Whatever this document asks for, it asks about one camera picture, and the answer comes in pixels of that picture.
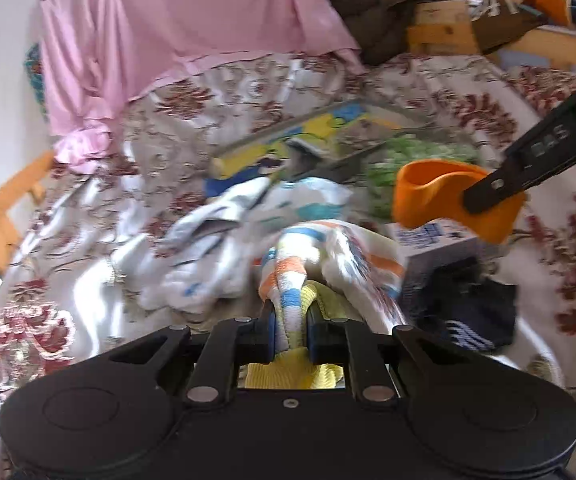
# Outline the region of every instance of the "metal bolt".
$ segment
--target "metal bolt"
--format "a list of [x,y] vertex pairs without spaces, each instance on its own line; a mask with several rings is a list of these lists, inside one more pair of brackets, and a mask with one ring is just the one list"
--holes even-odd
[[188,390],[187,397],[194,402],[212,402],[219,397],[219,391],[212,386],[195,386]]
[[284,408],[296,408],[299,405],[299,401],[297,399],[285,399],[283,401]]
[[368,386],[363,391],[363,396],[371,400],[372,402],[386,402],[386,400],[392,399],[395,396],[395,392],[392,388],[387,386]]

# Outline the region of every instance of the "white box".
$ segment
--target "white box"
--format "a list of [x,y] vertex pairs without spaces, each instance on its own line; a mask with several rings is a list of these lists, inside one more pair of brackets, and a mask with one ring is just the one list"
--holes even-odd
[[382,232],[398,245],[399,263],[405,274],[397,303],[410,320],[423,314],[416,303],[417,294],[434,269],[470,256],[481,259],[496,253],[493,246],[480,240],[472,231],[448,219],[437,219],[417,229],[386,224]]

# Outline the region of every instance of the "striped towel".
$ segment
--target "striped towel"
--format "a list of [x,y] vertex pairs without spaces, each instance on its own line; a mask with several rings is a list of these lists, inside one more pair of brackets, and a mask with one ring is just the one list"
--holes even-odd
[[[350,232],[356,243],[361,245],[384,294],[391,297],[401,290],[403,268],[397,262],[397,246],[389,238],[338,220],[303,222],[284,229],[274,247],[264,254],[260,262],[259,296],[263,300],[270,299],[276,312],[276,352],[304,345],[305,317],[301,311],[301,289],[308,278],[322,276],[326,240],[338,230]],[[393,320],[389,313],[372,312],[373,305],[366,302],[353,303],[353,306],[374,332],[391,330]]]
[[[361,316],[335,291],[321,283],[308,281],[301,288],[301,317],[309,308],[319,308],[325,319],[346,317],[361,320]],[[305,346],[279,352],[268,365],[251,363],[245,377],[246,388],[274,388],[282,390],[334,388],[343,377],[337,365],[314,365]]]

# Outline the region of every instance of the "orange stripe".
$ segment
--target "orange stripe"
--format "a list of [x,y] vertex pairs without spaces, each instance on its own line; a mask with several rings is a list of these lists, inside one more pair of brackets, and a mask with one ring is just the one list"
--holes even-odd
[[394,260],[384,258],[383,256],[377,256],[376,254],[368,254],[368,261],[379,269],[389,270],[399,278],[403,276],[404,268]]
[[326,227],[336,227],[339,228],[340,225],[339,224],[335,224],[333,222],[328,222],[325,220],[311,220],[308,222],[309,224],[319,224],[319,225],[324,225]]
[[274,271],[278,274],[286,272],[287,270],[294,270],[295,272],[300,272],[301,274],[306,273],[306,269],[303,268],[303,262],[298,256],[288,256],[282,260],[279,260],[274,265]]
[[268,292],[270,292],[270,289],[276,285],[277,285],[277,276],[274,272],[271,272],[270,274],[268,274],[268,277],[265,279],[265,281],[261,285],[259,285],[259,296],[261,297],[261,299],[264,301],[267,300]]

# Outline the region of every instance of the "screw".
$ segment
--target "screw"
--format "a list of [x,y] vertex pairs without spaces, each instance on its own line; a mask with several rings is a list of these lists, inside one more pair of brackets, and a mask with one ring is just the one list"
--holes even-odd
[[188,390],[186,396],[194,402],[212,402],[219,397],[219,391],[212,386],[195,386]]
[[386,402],[395,396],[395,392],[387,386],[372,385],[363,391],[363,396],[372,402]]

